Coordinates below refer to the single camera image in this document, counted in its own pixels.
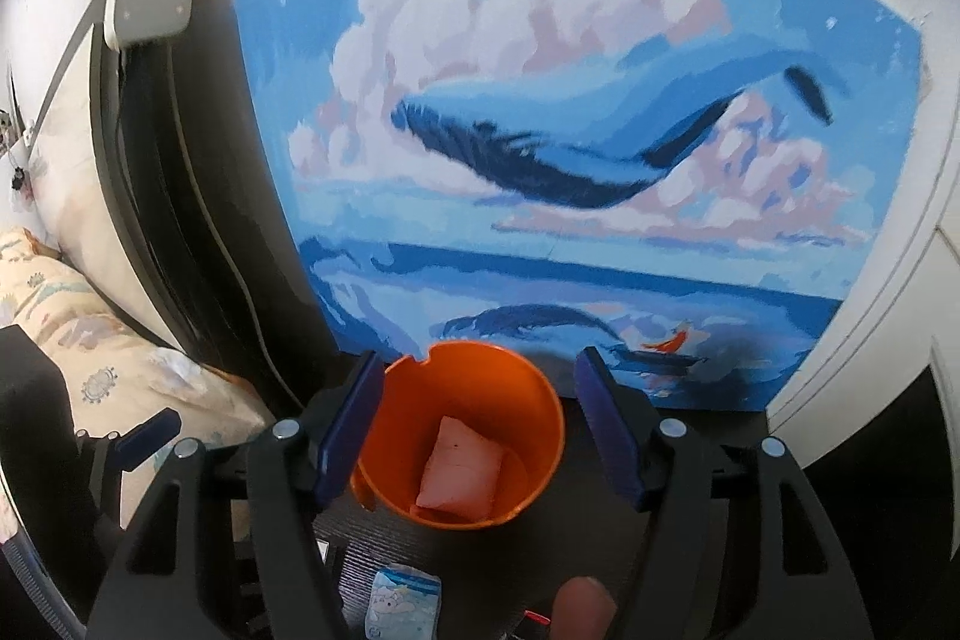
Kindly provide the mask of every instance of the human hand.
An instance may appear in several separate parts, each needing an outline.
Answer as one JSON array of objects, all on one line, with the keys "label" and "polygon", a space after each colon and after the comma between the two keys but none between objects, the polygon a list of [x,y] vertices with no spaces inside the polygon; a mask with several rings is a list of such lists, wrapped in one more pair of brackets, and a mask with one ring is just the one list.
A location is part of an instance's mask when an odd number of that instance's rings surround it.
[{"label": "human hand", "polygon": [[616,603],[600,581],[574,578],[557,592],[550,640],[603,640],[614,615]]}]

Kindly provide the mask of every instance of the orange bucket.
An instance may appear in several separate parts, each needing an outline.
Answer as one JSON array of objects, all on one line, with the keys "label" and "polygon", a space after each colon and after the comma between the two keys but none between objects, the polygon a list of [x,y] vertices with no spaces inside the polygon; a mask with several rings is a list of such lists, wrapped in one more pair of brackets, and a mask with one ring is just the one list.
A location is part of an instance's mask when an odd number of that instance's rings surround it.
[{"label": "orange bucket", "polygon": [[[486,521],[461,521],[415,506],[445,415],[506,451]],[[441,342],[426,360],[406,356],[387,369],[383,399],[350,487],[367,509],[379,501],[417,524],[495,527],[517,517],[544,491],[563,456],[563,436],[560,398],[528,360],[484,342]]]}]

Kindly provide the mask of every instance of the painted sea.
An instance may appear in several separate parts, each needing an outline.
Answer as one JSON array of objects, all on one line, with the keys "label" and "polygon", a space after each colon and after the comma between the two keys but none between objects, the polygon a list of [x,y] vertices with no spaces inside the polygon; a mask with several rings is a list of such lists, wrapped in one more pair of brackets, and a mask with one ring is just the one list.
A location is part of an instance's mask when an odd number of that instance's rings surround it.
[{"label": "painted sea", "polygon": [[[660,407],[763,410],[840,302],[755,287],[410,244],[319,238],[299,246],[338,344],[386,360],[422,345],[480,339],[534,360],[561,394],[595,346],[616,380]],[[669,365],[645,345],[688,337]]]}]

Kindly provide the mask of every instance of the painted sky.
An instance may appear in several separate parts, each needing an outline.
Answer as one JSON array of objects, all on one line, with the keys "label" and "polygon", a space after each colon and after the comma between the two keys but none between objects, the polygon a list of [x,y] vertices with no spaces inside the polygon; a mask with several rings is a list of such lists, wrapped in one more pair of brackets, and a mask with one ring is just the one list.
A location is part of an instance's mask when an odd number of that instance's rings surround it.
[{"label": "painted sky", "polygon": [[[298,242],[323,232],[593,263],[845,297],[909,142],[917,31],[875,0],[236,0],[253,102]],[[835,122],[782,81],[734,102],[707,143],[628,202],[583,211],[504,194],[392,128],[403,95],[448,80],[603,80],[755,34],[842,76]],[[358,199],[363,208],[358,209]]]}]

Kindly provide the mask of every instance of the painted whale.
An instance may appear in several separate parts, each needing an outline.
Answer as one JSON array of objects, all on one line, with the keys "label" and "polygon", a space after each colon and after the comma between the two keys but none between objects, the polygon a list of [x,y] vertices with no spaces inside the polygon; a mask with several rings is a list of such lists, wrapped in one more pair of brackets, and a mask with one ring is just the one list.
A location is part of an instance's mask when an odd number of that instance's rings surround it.
[{"label": "painted whale", "polygon": [[631,350],[598,317],[573,307],[521,304],[486,310],[477,316],[452,319],[440,330],[443,339],[486,339],[517,348],[544,346],[571,360],[585,347],[600,351],[611,369],[685,377],[701,359],[677,353]]},{"label": "painted whale", "polygon": [[407,95],[392,123],[426,148],[527,199],[577,208],[618,204],[650,188],[702,145],[731,102],[781,78],[809,114],[832,122],[822,58],[760,37],[649,44],[613,68],[572,68],[507,81],[445,81]]}]

